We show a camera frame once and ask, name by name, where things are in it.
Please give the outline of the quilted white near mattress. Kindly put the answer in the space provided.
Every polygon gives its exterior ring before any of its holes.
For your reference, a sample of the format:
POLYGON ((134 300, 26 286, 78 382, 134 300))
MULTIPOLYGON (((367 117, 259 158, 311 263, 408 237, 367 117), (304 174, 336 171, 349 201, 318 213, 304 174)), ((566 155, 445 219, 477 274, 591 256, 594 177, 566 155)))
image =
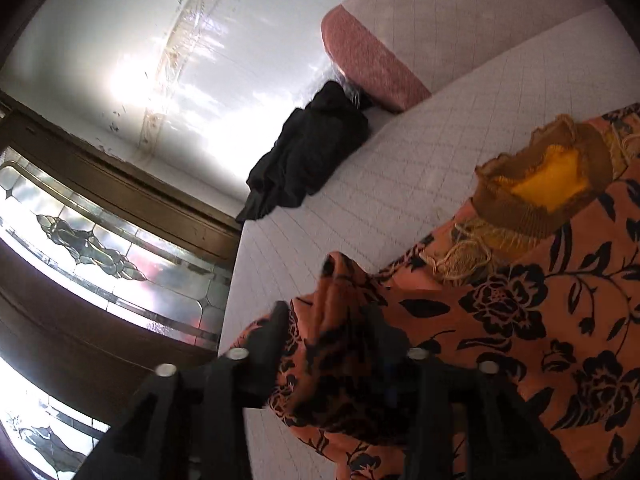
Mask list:
MULTIPOLYGON (((479 166, 535 130, 629 105, 639 108, 639 51, 606 6, 498 55, 388 122, 302 206, 244 226, 222 342, 236 344, 273 301, 313 292, 332 252, 369 273, 400 258, 474 195, 479 166)), ((341 479, 270 406, 248 413, 247 433, 258 479, 341 479)))

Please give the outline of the brown stained glass door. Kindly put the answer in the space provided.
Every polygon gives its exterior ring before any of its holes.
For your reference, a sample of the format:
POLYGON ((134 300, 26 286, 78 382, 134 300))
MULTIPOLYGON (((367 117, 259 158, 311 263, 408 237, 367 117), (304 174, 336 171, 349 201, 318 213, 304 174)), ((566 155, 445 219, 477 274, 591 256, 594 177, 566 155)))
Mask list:
POLYGON ((3 478, 72 478, 157 365, 214 356, 239 236, 2 98, 3 478))

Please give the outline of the orange black floral garment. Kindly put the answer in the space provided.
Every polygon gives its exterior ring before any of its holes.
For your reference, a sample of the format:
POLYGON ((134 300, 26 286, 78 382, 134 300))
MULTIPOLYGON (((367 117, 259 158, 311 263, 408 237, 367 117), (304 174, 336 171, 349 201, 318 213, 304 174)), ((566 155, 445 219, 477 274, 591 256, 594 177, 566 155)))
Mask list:
POLYGON ((290 301, 268 405, 341 479, 409 479, 349 430, 349 347, 498 365, 575 479, 639 474, 639 109, 562 115, 476 170, 474 195, 374 273, 340 252, 290 301))

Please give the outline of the black crumpled cloth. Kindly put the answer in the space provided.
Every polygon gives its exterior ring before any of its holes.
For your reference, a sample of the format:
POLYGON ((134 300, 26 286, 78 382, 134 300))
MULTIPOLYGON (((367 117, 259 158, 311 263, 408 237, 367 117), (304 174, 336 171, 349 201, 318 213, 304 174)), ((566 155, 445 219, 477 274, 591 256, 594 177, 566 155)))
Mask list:
POLYGON ((259 220, 277 207, 299 207, 368 137, 366 115, 338 82, 326 82, 305 107, 292 111, 272 149, 250 170, 250 194, 236 221, 259 220))

